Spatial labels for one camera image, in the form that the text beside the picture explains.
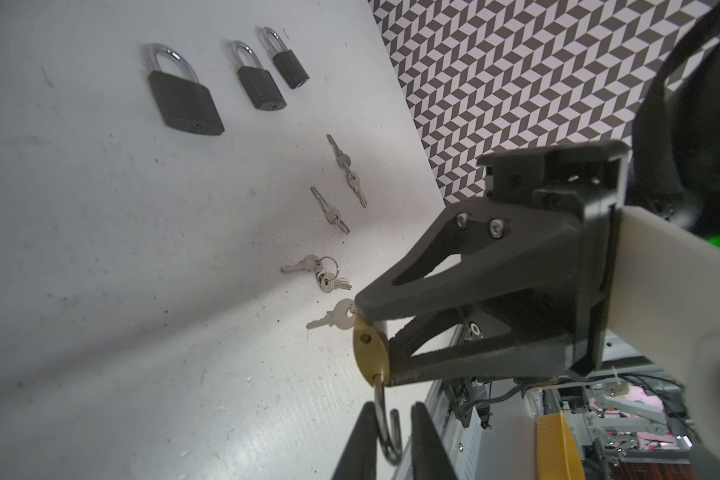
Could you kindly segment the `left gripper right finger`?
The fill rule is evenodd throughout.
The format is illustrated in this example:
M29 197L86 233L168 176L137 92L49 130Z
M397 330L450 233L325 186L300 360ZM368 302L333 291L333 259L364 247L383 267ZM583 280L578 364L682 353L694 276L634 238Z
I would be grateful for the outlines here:
M422 402L411 410L411 455L415 480L457 480L454 468Z

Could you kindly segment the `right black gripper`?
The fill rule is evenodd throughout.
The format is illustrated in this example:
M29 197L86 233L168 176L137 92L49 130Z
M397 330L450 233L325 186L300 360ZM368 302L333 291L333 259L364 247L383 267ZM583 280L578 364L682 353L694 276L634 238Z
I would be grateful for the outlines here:
M400 261L355 297L369 321L418 315L389 341L387 384L551 378L566 370L585 376L599 368L627 155L621 141L598 141L480 156L493 182L491 200L446 207ZM540 314L468 305L509 293ZM449 328L471 323L485 331L502 323L508 331L417 352Z

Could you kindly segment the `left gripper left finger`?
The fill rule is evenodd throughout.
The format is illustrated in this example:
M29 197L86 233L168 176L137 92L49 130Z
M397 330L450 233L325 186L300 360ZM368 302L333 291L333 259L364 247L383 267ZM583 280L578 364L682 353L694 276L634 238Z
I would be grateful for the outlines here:
M377 420L373 402L366 402L350 434L333 480L375 480Z

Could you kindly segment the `brass padlock with keys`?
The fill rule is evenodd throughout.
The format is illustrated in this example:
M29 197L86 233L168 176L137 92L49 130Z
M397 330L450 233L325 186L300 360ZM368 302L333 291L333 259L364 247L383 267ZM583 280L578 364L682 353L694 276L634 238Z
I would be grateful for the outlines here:
M387 462L400 464L403 456L400 413L397 409L387 411L385 388L391 376L389 345L383 327L375 326L358 311L353 300L340 300L332 310L321 318L306 324L306 328L324 326L352 331L352 345L356 365L363 378L373 388L371 415L360 420L361 429L372 433Z

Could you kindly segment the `silver key set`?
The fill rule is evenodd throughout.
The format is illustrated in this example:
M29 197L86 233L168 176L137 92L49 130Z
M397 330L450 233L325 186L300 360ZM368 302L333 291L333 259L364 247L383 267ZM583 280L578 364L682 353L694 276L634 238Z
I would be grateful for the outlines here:
M340 211L326 201L316 187L311 186L310 191L318 200L327 221L332 225L336 225L344 234L349 235L350 229L342 220Z
M292 272L311 272L315 275L315 279L319 288L325 293L331 293L335 290L351 290L352 285L347 278L340 276L340 266L337 260L330 256L318 257L316 255L306 255L302 260L295 264L285 265L281 267L282 273Z
M349 187L354 191L363 208L367 207L367 199L362 191L361 181L358 174L351 168L351 158L343 150L340 149L331 134L327 134L326 138L332 146L337 165L346 173L346 179Z

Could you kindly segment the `black padlock top with keys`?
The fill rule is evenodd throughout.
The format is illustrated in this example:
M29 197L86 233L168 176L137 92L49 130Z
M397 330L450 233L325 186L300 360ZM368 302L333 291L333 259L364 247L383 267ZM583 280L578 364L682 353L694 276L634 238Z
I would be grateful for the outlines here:
M297 89L303 86L310 77L295 53L286 46L280 35L274 29L263 27L262 31L264 39L274 52L272 55L273 64L286 84L291 89Z

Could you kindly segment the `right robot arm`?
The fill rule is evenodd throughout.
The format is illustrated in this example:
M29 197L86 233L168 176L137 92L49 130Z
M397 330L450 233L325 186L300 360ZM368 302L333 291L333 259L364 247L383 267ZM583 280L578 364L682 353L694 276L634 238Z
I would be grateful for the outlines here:
M720 3L658 69L630 144L478 162L492 189L446 207L356 296L355 358L374 386L599 367L623 209L720 233Z

